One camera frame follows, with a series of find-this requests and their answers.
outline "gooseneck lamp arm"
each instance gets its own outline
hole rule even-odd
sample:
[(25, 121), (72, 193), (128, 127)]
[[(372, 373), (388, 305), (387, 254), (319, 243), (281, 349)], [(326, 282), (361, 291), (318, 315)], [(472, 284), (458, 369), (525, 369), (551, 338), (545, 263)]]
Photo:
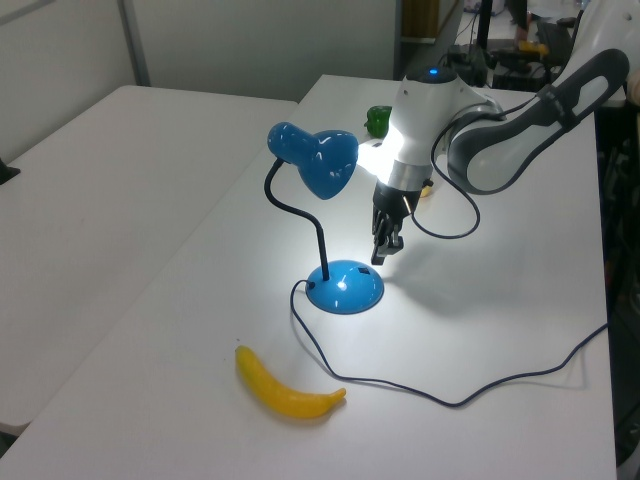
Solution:
[(318, 221), (318, 219), (313, 215), (311, 215), (310, 213), (307, 213), (304, 210), (300, 210), (298, 208), (294, 208), (294, 207), (291, 207), (290, 205), (282, 203), (280, 200), (274, 197), (273, 193), (271, 192), (271, 182), (273, 181), (273, 177), (275, 177), (276, 173), (278, 172), (278, 170), (280, 169), (283, 163), (285, 162), (281, 158), (277, 158), (276, 161), (273, 162), (273, 166), (271, 167), (271, 170), (269, 170), (269, 173), (267, 174), (267, 177), (264, 180), (264, 193), (269, 199), (269, 201), (274, 206), (278, 207), (280, 210), (284, 210), (285, 212), (298, 215), (299, 217), (302, 217), (302, 218), (306, 218), (307, 220), (309, 220), (311, 223), (315, 225), (316, 235), (318, 236), (318, 250), (320, 251), (320, 267), (322, 268), (322, 280), (326, 282), (329, 280), (329, 265), (327, 262), (327, 248), (324, 243), (324, 231), (322, 230), (322, 225), (320, 225), (320, 222)]

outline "lamp light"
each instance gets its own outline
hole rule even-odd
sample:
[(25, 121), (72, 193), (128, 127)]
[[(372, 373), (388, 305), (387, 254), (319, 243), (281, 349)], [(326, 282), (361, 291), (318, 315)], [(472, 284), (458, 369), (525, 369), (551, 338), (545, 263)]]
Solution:
[(347, 184), (356, 168), (358, 140), (349, 132), (327, 130), (312, 135), (291, 123), (275, 125), (267, 139), (276, 161), (264, 184), (265, 194), (276, 207), (311, 221), (316, 227), (320, 266), (308, 277), (307, 297), (316, 307), (330, 313), (352, 314), (373, 307), (384, 292), (380, 275), (364, 263), (353, 260), (327, 262), (324, 232), (320, 222), (307, 212), (277, 200), (271, 182), (283, 163), (295, 165), (314, 195), (328, 200)]

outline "table surface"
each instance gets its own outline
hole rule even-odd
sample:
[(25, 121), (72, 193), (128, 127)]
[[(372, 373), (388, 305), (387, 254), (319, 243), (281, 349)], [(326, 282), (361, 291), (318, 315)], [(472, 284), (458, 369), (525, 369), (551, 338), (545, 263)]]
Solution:
[(118, 89), (0, 187), (0, 431), (49, 402), (293, 102)]
[[(365, 140), (365, 112), (392, 103), (397, 88), (324, 76), (291, 121)], [(505, 108), (528, 98), (490, 93)], [(265, 201), (272, 162), (266, 149), (258, 155), (0, 460), (0, 477), (615, 479), (606, 333), (562, 371), (501, 386), (461, 409), (327, 375), (288, 304), (294, 282), (317, 266), (315, 233)], [(374, 184), (357, 169), (343, 192), (321, 202), (289, 167), (274, 192), (317, 214), (330, 259), (368, 262)], [(455, 401), (505, 375), (560, 363), (604, 324), (591, 118), (513, 187), (477, 202), (482, 223), (462, 240), (426, 237), (407, 223), (405, 250), (379, 268), (385, 294), (372, 310), (332, 316), (296, 295), (338, 372)], [(454, 233), (473, 213), (436, 179), (418, 218)], [(238, 344), (294, 388), (346, 386), (346, 402), (317, 421), (271, 413), (236, 374)]]

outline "yellow banana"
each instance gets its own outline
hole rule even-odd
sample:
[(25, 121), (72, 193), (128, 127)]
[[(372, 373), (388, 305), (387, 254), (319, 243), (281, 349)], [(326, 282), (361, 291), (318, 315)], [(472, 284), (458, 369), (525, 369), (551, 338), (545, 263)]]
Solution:
[(344, 388), (329, 394), (303, 393), (280, 383), (249, 347), (236, 348), (236, 366), (249, 389), (276, 412), (313, 418), (327, 413), (346, 395)]

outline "power cord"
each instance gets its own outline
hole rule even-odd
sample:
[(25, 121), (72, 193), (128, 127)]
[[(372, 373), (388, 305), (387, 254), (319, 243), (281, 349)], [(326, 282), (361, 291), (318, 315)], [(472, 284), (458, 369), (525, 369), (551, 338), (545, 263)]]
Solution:
[[(531, 102), (533, 100), (532, 97), (531, 99), (527, 100), (526, 102), (518, 105), (517, 107), (511, 108), (509, 110), (505, 110), (504, 112), (501, 113), (497, 113), (497, 114), (492, 114), (492, 113), (487, 113), (485, 115), (482, 115), (481, 117), (477, 118), (477, 120), (501, 120), (504, 118), (505, 115), (508, 115), (510, 113), (513, 112), (517, 112), (518, 110), (521, 110), (522, 108), (524, 108), (527, 104), (529, 104), (529, 102)], [(476, 202), (473, 200), (473, 198), (471, 198), (471, 196), (465, 192), (462, 187), (460, 187), (457, 183), (455, 183), (453, 180), (451, 180), (451, 178), (449, 178), (448, 175), (445, 175), (445, 173), (440, 169), (440, 167), (438, 167), (438, 164), (436, 163), (436, 150), (438, 149), (438, 144), (440, 143), (440, 140), (442, 140), (442, 137), (445, 136), (445, 134), (451, 129), (453, 128), (457, 123), (457, 120), (454, 120), (452, 122), (450, 122), (446, 127), (444, 127), (444, 129), (442, 129), (442, 131), (438, 134), (438, 136), (436, 137), (435, 142), (433, 142), (433, 146), (431, 147), (431, 165), (433, 166), (433, 169), (438, 173), (438, 175), (440, 175), (440, 177), (442, 177), (442, 179), (447, 182), (449, 185), (451, 185), (457, 192), (460, 193), (460, 195), (462, 195), (471, 205), (471, 207), (473, 208), (473, 211), (475, 212), (476, 215), (476, 221), (473, 224), (473, 226), (467, 230), (464, 233), (459, 233), (459, 234), (455, 234), (455, 235), (443, 235), (441, 233), (436, 233), (436, 232), (432, 232), (430, 230), (427, 230), (425, 227), (423, 227), (422, 225), (420, 225), (420, 223), (418, 222), (418, 220), (416, 219), (415, 216), (415, 210), (412, 210), (409, 204), (409, 201), (407, 200), (406, 197), (404, 197), (404, 203), (405, 206), (407, 207), (407, 212), (409, 213), (409, 216), (411, 217), (411, 220), (413, 221), (413, 224), (423, 233), (426, 233), (427, 235), (431, 236), (431, 237), (435, 237), (435, 238), (440, 238), (443, 240), (456, 240), (459, 238), (464, 238), (467, 237), (469, 235), (471, 235), (473, 232), (475, 232), (478, 228), (478, 226), (480, 225), (480, 209), (478, 208), (478, 204), (476, 204)]]
[(434, 395), (431, 395), (431, 394), (429, 394), (427, 392), (424, 392), (422, 390), (418, 390), (417, 388), (409, 387), (407, 385), (402, 385), (400, 383), (392, 382), (392, 381), (389, 381), (389, 380), (383, 380), (383, 379), (379, 379), (379, 378), (369, 378), (369, 377), (352, 377), (352, 376), (348, 376), (348, 375), (340, 375), (339, 373), (337, 373), (331, 367), (331, 365), (329, 364), (329, 361), (327, 360), (327, 357), (326, 357), (325, 353), (323, 352), (322, 348), (320, 347), (320, 343), (318, 343), (318, 340), (314, 337), (313, 333), (311, 333), (311, 330), (309, 330), (309, 327), (307, 327), (307, 325), (304, 323), (304, 321), (300, 317), (300, 314), (298, 314), (298, 311), (296, 310), (295, 303), (294, 303), (294, 296), (295, 296), (295, 292), (296, 292), (298, 286), (301, 283), (306, 283), (307, 284), (307, 288), (310, 288), (310, 289), (315, 287), (315, 284), (313, 282), (309, 282), (308, 280), (298, 280), (295, 283), (295, 285), (291, 289), (291, 294), (289, 296), (289, 305), (291, 307), (291, 312), (295, 316), (296, 320), (298, 321), (298, 323), (300, 324), (302, 329), (306, 332), (306, 334), (309, 337), (309, 339), (313, 342), (314, 346), (316, 347), (316, 350), (317, 350), (318, 354), (320, 355), (320, 358), (322, 359), (322, 363), (324, 363), (325, 367), (330, 372), (332, 377), (336, 378), (337, 380), (344, 381), (344, 382), (387, 385), (387, 386), (390, 386), (390, 387), (397, 388), (399, 390), (404, 390), (404, 391), (407, 391), (409, 393), (413, 393), (415, 395), (418, 395), (419, 397), (426, 398), (427, 400), (431, 400), (432, 402), (435, 402), (438, 405), (441, 405), (441, 406), (447, 407), (447, 408), (460, 408), (460, 407), (463, 407), (464, 405), (468, 404), (469, 402), (471, 402), (475, 398), (479, 397), (483, 393), (485, 393), (488, 390), (491, 390), (492, 388), (497, 387), (498, 385), (501, 385), (503, 383), (506, 383), (506, 382), (509, 382), (509, 381), (512, 381), (512, 380), (517, 380), (517, 379), (520, 379), (520, 378), (540, 377), (542, 375), (548, 375), (550, 373), (557, 372), (558, 370), (563, 369), (567, 365), (567, 363), (569, 363), (569, 361), (573, 358), (573, 356), (582, 347), (584, 347), (587, 343), (589, 343), (593, 338), (595, 338), (601, 332), (606, 330), (607, 327), (609, 326), (609, 323), (605, 323), (604, 325), (602, 325), (601, 327), (596, 329), (587, 338), (585, 338), (578, 345), (576, 345), (573, 348), (573, 350), (571, 350), (571, 352), (569, 353), (567, 358), (565, 358), (562, 363), (560, 363), (559, 365), (557, 365), (555, 367), (549, 368), (547, 370), (540, 370), (540, 371), (537, 371), (537, 372), (526, 372), (526, 373), (518, 373), (518, 374), (515, 374), (515, 375), (509, 375), (508, 377), (504, 377), (504, 378), (501, 378), (499, 380), (496, 380), (496, 381), (493, 381), (491, 383), (486, 384), (485, 386), (479, 388), (478, 390), (473, 392), (471, 395), (469, 395), (468, 397), (466, 397), (465, 399), (463, 399), (463, 400), (461, 400), (459, 402), (448, 402), (448, 401), (442, 400), (442, 399), (440, 399), (440, 398), (438, 398), (438, 397), (436, 397)]

